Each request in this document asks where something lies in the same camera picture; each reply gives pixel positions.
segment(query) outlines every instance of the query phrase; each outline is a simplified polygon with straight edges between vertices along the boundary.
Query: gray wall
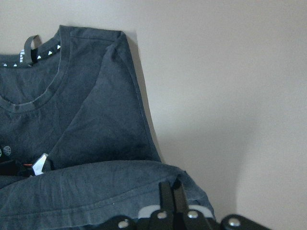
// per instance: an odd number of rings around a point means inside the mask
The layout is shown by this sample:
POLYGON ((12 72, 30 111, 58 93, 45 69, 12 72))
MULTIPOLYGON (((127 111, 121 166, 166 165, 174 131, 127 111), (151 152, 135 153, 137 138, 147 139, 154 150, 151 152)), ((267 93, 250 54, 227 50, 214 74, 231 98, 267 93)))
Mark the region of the gray wall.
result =
POLYGON ((306 22, 304 0, 2 0, 0 52, 59 24, 125 31, 165 162, 188 171, 218 219, 302 230, 306 22))

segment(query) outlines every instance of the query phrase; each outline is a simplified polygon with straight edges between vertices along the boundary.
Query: dark gray t-shirt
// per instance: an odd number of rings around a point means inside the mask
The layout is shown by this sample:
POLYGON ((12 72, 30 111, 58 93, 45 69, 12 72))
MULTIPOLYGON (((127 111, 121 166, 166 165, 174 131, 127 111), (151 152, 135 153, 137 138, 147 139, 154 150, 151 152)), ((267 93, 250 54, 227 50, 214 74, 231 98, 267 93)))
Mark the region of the dark gray t-shirt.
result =
POLYGON ((35 55, 31 67, 0 55, 0 144, 10 159, 47 153, 46 171, 160 161, 123 32, 60 26, 35 55))

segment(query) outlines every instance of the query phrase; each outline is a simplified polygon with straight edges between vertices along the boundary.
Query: folded t-shirt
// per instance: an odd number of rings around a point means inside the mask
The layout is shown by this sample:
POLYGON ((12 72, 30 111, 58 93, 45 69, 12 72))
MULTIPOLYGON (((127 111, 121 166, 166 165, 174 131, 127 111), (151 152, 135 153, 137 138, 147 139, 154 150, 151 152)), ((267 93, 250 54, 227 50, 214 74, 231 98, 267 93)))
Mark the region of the folded t-shirt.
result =
POLYGON ((0 143, 45 171, 98 161, 160 161, 121 31, 60 26, 36 63, 0 55, 0 143))
POLYGON ((105 161, 50 171, 0 189, 0 229, 69 229, 99 225, 118 215, 136 219, 141 208, 160 204, 159 183, 173 184, 177 178, 189 205, 204 206, 213 214, 206 193, 177 167, 105 161))

